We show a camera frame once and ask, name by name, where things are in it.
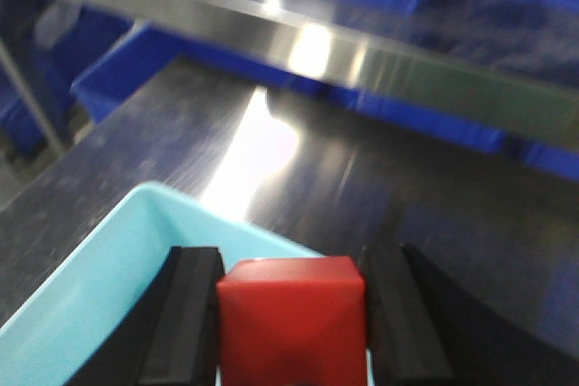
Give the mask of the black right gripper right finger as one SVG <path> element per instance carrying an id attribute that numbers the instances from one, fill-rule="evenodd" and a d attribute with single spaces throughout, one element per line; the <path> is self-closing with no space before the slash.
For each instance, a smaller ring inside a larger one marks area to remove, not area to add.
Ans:
<path id="1" fill-rule="evenodd" d="M 494 313 L 417 249 L 364 247 L 377 385 L 576 385 L 578 361 Z"/>

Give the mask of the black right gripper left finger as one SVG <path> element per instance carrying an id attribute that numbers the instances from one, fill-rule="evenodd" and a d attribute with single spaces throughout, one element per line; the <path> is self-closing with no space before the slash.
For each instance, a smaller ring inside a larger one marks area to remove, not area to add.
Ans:
<path id="1" fill-rule="evenodd" d="M 172 247 L 141 298 L 74 374 L 77 385 L 213 385 L 216 247 Z"/>

